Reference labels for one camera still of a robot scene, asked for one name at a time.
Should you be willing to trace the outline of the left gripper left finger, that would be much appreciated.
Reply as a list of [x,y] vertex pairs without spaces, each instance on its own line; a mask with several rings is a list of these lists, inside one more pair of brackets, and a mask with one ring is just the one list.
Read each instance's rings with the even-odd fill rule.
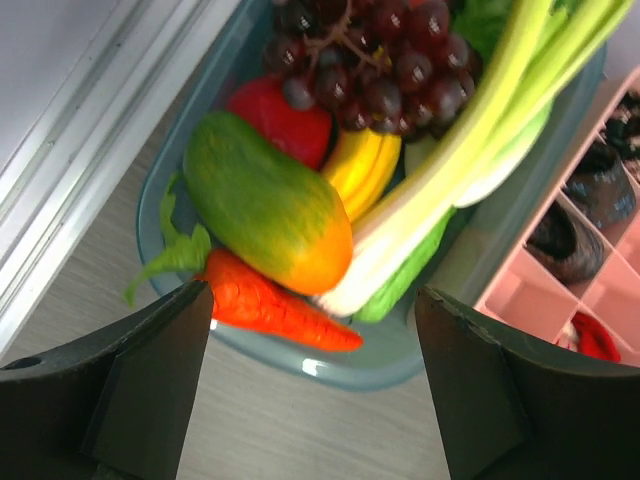
[[212,306],[209,287],[191,282],[3,366],[2,478],[175,478]]

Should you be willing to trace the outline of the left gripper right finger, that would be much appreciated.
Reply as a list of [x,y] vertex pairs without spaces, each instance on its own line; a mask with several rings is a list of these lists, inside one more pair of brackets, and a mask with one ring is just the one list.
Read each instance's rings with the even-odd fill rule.
[[415,319],[453,479],[636,479],[639,370],[423,287]]

